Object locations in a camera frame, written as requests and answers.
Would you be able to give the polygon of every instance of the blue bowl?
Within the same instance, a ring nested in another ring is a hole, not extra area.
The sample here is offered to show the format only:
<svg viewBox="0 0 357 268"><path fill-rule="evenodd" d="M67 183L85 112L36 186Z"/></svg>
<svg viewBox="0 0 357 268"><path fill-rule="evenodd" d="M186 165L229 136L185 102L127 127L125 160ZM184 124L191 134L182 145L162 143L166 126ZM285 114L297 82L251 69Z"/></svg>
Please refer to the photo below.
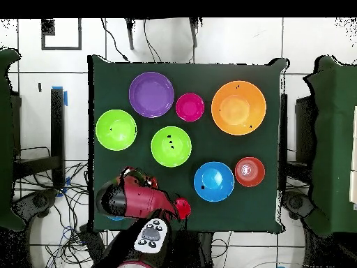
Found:
<svg viewBox="0 0 357 268"><path fill-rule="evenodd" d="M224 163L212 161L202 165L195 174L193 185L197 194L208 202L220 202L234 188L233 172Z"/></svg>
<svg viewBox="0 0 357 268"><path fill-rule="evenodd" d="M120 221L125 219L125 217L119 217L119 216L107 216L107 218L109 218L110 220L114 220L114 221Z"/></svg>

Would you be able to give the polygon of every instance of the orange bowl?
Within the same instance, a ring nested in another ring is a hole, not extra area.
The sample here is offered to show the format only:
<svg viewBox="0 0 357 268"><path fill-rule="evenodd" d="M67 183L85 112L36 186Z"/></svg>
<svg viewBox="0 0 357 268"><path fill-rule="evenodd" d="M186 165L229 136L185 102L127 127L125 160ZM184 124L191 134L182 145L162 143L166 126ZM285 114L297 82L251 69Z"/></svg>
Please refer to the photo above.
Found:
<svg viewBox="0 0 357 268"><path fill-rule="evenodd" d="M230 135L246 135L262 123L266 102L252 83L232 81L215 93L211 111L215 124L222 131Z"/></svg>

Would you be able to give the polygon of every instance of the lime green bowl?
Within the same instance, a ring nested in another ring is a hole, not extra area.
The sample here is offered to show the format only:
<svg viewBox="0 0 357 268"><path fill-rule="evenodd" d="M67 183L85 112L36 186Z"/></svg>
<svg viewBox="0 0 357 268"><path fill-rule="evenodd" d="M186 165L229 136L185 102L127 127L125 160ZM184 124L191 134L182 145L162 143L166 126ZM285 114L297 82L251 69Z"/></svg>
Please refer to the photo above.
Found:
<svg viewBox="0 0 357 268"><path fill-rule="evenodd" d="M188 134L175 126L161 128L151 141L154 159L168 168L175 168L188 160L192 145Z"/></svg>
<svg viewBox="0 0 357 268"><path fill-rule="evenodd" d="M123 110L109 110L99 117L96 124L99 143L109 150L128 148L137 136L137 124L133 117Z"/></svg>

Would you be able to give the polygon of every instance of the small red bowl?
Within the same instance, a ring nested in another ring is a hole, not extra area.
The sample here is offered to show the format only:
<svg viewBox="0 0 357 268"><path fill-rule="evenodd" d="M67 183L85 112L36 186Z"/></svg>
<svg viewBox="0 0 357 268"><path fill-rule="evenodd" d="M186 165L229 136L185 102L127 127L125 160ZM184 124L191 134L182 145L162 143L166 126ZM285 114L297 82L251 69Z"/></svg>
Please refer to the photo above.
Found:
<svg viewBox="0 0 357 268"><path fill-rule="evenodd" d="M245 187L253 187L263 181L265 169L263 163L255 157L242 158L234 170L236 180Z"/></svg>

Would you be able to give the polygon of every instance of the magenta bowl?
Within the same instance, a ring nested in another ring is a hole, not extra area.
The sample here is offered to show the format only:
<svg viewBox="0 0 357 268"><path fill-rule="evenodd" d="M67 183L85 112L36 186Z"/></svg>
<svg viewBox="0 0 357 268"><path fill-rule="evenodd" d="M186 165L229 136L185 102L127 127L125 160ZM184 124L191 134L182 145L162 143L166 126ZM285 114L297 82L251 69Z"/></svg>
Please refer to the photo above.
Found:
<svg viewBox="0 0 357 268"><path fill-rule="evenodd" d="M197 94L184 94L176 102L176 113L184 121L196 121L204 113L204 102Z"/></svg>

